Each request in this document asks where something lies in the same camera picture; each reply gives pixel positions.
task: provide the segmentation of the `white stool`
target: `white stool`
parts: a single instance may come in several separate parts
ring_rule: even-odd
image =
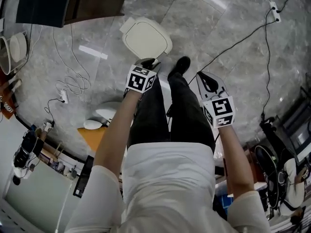
[[[165,29],[155,21],[140,17],[129,18],[120,28],[126,47],[139,59],[155,58],[168,54],[173,47]]]

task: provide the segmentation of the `white bowl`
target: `white bowl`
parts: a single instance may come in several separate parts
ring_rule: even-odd
[[[10,54],[14,62],[25,58],[27,53],[27,42],[23,33],[17,33],[10,40]]]
[[[83,124],[83,126],[87,129],[87,130],[95,130],[95,129],[99,129],[103,124],[94,120],[86,120]]]

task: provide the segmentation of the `foot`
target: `foot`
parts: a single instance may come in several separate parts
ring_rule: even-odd
[[[157,66],[157,65],[153,65],[155,60],[156,59],[154,59],[154,58],[140,59],[140,60],[136,61],[135,65],[152,71]]]
[[[264,121],[262,121],[259,125],[263,130],[272,129],[273,131],[276,131],[276,128],[273,127],[273,122],[275,121],[274,117],[270,117]]]
[[[189,69],[189,67],[190,67],[190,58],[187,56],[181,57],[177,61],[175,67],[169,73],[167,78],[169,79],[172,75],[174,75],[177,72],[180,73],[181,76],[183,76],[183,74]]]

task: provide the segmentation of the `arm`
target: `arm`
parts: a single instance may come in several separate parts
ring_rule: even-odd
[[[113,117],[96,151],[94,166],[103,166],[117,177],[130,133],[134,112],[141,93],[130,90]]]
[[[233,196],[236,199],[254,190],[252,170],[232,126],[219,128],[219,135],[224,148],[227,171],[230,173]]]

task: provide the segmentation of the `electrical outlet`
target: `electrical outlet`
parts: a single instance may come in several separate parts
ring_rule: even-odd
[[[62,95],[63,101],[65,101],[65,103],[69,103],[67,92],[65,90],[61,90],[60,94]]]
[[[270,2],[269,4],[270,4],[270,9],[272,9],[274,20],[276,20],[277,23],[281,22],[281,16],[280,16],[280,13],[277,12],[276,3]]]

